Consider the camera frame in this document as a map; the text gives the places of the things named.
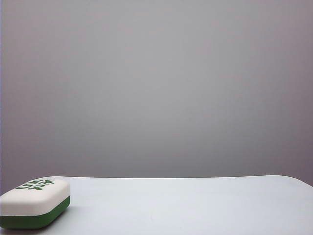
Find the gray wall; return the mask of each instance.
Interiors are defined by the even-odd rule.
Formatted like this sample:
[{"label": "gray wall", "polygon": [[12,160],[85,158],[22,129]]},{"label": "gray wall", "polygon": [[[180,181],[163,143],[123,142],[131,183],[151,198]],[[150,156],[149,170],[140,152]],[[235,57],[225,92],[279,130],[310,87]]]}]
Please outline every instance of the gray wall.
[{"label": "gray wall", "polygon": [[2,1],[1,191],[46,175],[313,185],[313,1]]}]

